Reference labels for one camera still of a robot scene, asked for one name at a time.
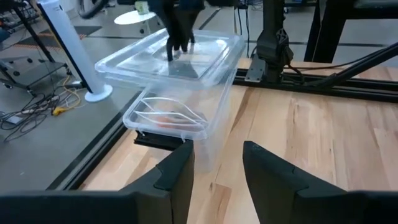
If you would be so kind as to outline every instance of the electrical wire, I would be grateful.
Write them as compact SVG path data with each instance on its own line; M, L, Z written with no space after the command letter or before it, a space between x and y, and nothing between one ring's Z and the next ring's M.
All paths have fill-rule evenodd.
M363 56L361 58L358 58L356 60L353 60L351 62L346 62L346 63L342 63L342 64L339 64L339 65L330 65L330 66L324 66L324 67L295 67L295 68L297 68L297 69L305 69L305 70L322 70L322 69L339 68L339 67L346 66L346 65L351 65L353 63L360 62L360 61L362 61L362 60L364 60L366 58L372 57L372 56L378 54L382 50L384 50L384 49L377 50L377 51L375 51L375 52L373 52L373 53L371 53L369 55L365 55L365 56Z
M49 111L56 103L58 103L58 100L53 97L53 94L45 96L43 93L38 93L37 96L32 97L20 111L3 113L2 116L0 116L0 129L12 131L4 139L4 142L18 139L34 130L38 125L43 123L49 115ZM7 122L7 120L13 116L25 117L17 124Z
M253 48L250 58L253 58L256 50L257 50L257 46L255 46ZM346 65L351 65L351 64L356 63L356 62L360 62L360 61L362 61L362 60L364 60L366 58L372 57L372 56L378 54L381 50L383 50L383 49L377 50L377 51L375 51L375 52L373 52L373 53L371 53L369 55L365 55L365 56L363 56L361 58L357 58L357 59L355 59L353 61L342 63L342 64L339 64L339 65L330 65L330 66L323 66L323 67L293 67L293 68L301 69L301 70L322 70L322 69L340 68L340 67L343 67L343 66L346 66Z
M70 75L68 75L67 78L63 81L63 85L62 85L62 86L63 86L63 88L64 88L65 91L69 92L70 95L74 95L74 96L77 98L77 100L74 101L74 104L73 104L72 106L69 106L68 103L67 103L66 107L65 107L64 105L57 106L57 107L54 109L53 113L52 113L54 116L58 116L58 115L60 115L61 113L64 113L64 112L69 111L69 110L72 110L72 109L75 109L75 108L77 108L77 107L80 105L80 103L81 103L81 98L80 98L79 94L77 93L77 91L76 91L76 90L75 90L75 91L72 91L72 90L70 90L70 89L68 89L68 88L65 87L65 85L67 84L67 82L69 81L69 79L70 79Z
M249 43L250 43L250 31L249 31L249 10L245 9L246 11L246 29L248 30L248 48L246 51L246 57L249 58Z
M71 91L75 91L76 93L78 93L79 91L83 91L83 90L85 90L85 89L76 90L75 88L71 88L70 90L71 90ZM75 96L75 95L69 93L69 94L67 95L67 97L65 97L65 99L61 101L61 102L63 102L63 103L61 104L61 106L62 106L62 107L66 106L66 107L69 108L69 107L70 107L70 106L69 106L70 103L74 103L74 102L78 101L78 98L77 98L77 97L75 97L72 101L69 101L69 98L71 98L71 97L73 97L73 96ZM86 105L87 105L87 103L85 103L84 105L76 106L75 109L76 109L76 108L82 108L82 107L84 107L84 106L86 106Z
M288 61L287 67L288 67L289 69L293 70L295 73L297 73L297 74L300 76L301 81L300 81L300 82L297 82L296 80L290 79L290 78L284 76L283 73L282 73L282 78L284 78L284 79L286 79L286 80L289 80L289 81L291 81L291 82L293 82L294 84L297 84L297 85L304 85L305 79L304 79L303 73L302 73L299 69L293 67L293 66L290 64L289 55L288 55L288 49L289 49L289 46L286 46L285 49L284 49L284 51L283 51L283 54L285 55L285 59Z
M238 19L239 19L239 30L241 31L241 35L242 35L242 20L241 20L241 13L240 13L240 10L239 9L237 9L238 10Z

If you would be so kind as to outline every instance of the round white table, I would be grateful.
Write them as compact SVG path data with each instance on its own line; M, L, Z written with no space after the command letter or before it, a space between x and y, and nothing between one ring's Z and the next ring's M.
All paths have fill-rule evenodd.
M138 11L135 10L135 11L126 12L124 14L121 14L114 20L114 23L118 24L118 25L129 25L129 24L136 24L139 22L144 22L147 26L148 33L151 34L152 32L150 31L149 22L147 22L147 21L149 19L152 19L155 16L156 16L156 14L154 12L149 12L144 15L139 15Z

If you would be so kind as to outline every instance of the black rubber mat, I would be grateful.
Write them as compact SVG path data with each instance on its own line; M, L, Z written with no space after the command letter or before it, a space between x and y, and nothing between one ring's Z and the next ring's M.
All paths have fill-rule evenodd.
M102 28L101 26L75 26L75 30L78 33L80 39L85 38L86 36L94 33L95 31ZM37 34L40 40L43 42L46 48L49 50L60 50L56 38L52 35L49 29L42 31ZM39 47L33 37L26 38L14 45L15 47L25 47L30 49L36 49Z

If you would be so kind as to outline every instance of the white stand base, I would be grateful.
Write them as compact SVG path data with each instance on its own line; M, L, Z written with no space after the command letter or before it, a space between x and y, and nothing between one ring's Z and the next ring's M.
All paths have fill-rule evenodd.
M99 102L105 98L107 98L113 91L113 88L110 85L104 85L104 92L94 94L87 92L85 95L85 99L89 103Z

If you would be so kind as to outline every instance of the power cord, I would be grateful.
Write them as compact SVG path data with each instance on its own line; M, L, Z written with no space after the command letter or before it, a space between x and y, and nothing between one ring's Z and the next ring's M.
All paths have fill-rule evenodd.
M49 115L57 116L60 113L72 110L74 108L78 108L78 105L81 101L80 96L78 96L76 91L69 90L65 87L69 79L70 78L68 76L63 82L62 86L54 88L53 92L47 96L44 93L38 93L36 97L32 97L32 99L30 99L30 101L19 111L14 111L10 113L0 112L0 129L5 131L12 131L12 133L10 133L4 139L4 142L10 142L12 140L18 139L33 131L41 123L43 123ZM61 88L63 88L65 91L60 94L56 94L57 90ZM77 102L73 102L74 104L72 106L68 106L68 99L71 95L75 95L77 97ZM17 124L12 124L8 122L9 119L15 116L21 118L21 120L17 122Z
M38 125L43 123L43 121L48 116L48 111L54 107L57 103L57 99L51 97L52 95L45 96L43 93L38 93L36 97L32 99L20 110L11 113L4 113L0 116L0 129L11 131L5 139L4 142L9 142L18 139L27 133L34 130ZM25 116L17 124L11 124L6 122L13 116Z
M253 48L250 58L254 57L254 54L256 53L256 50L257 50L257 46L255 46ZM340 67L343 67L343 66L346 66L346 65L351 65L351 64L356 63L356 62L360 62L360 61L362 61L362 60L364 60L364 59L366 59L368 57L372 57L372 56L378 54L381 50L383 50L383 49L377 50L377 51L375 51L375 52L373 52L373 53L371 53L369 55L363 56L361 58L355 59L355 60L350 61L350 62L339 64L339 65L330 65L330 66L323 66L323 67L294 67L294 68L301 69L301 70L322 70L322 69L340 68Z
M248 30L248 48L247 48L247 51L246 51L246 57L249 58L249 43L250 43L249 12L248 12L249 10L245 9L245 11L246 11L246 29Z
M346 65L351 65L353 63L360 62L360 61L362 61L362 60L364 60L366 58L372 57L372 56L378 54L381 50L383 50L383 49L377 50L377 51L375 51L375 52L373 52L373 53L371 53L369 55L365 55L365 56L363 56L361 58L358 58L356 60L353 60L351 62L346 62L346 63L342 63L342 64L339 64L339 65L330 65L330 66L324 66L324 67L295 67L295 68L304 69L304 70L322 70L322 69L339 68L339 67L346 66Z
M239 30L241 31L241 35L243 34L242 32L242 20L241 20L241 13L239 9L236 9L238 11L238 19L239 19Z

